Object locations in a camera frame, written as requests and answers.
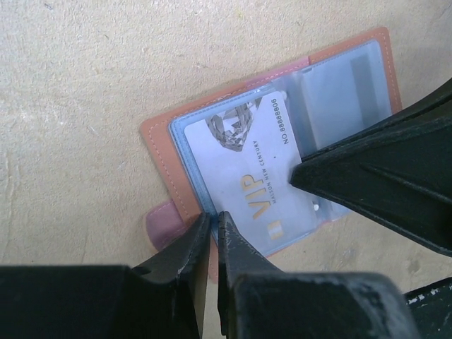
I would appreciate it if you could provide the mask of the silver VIP diamond card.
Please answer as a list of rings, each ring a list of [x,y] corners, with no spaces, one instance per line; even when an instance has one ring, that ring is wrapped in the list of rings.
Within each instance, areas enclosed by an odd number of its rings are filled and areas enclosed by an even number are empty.
[[[195,183],[215,211],[227,211],[239,233],[264,255],[312,233],[313,196],[289,183],[301,162],[285,100],[255,90],[179,122],[196,164]]]

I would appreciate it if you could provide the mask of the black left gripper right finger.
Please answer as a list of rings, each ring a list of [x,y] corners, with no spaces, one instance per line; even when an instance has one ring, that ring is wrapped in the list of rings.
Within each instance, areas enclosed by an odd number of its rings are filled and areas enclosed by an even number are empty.
[[[412,338],[398,288],[377,273],[286,273],[218,219],[218,311],[226,338]]]

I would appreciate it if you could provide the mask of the white card with magnetic stripe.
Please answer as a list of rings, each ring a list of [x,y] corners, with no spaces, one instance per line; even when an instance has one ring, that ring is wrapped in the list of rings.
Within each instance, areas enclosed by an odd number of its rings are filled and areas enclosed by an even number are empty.
[[[342,56],[302,72],[307,114],[319,150],[391,114],[381,57]]]

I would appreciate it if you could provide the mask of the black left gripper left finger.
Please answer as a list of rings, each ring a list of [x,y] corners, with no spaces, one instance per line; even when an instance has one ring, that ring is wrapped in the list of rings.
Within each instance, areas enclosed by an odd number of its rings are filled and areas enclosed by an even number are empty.
[[[2,266],[2,338],[200,338],[210,216],[136,267]]]

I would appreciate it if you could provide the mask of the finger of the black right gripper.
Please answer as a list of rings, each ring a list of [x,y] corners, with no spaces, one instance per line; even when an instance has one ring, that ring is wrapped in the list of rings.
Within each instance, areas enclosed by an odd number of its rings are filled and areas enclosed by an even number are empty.
[[[291,185],[451,255],[451,83],[305,157]]]

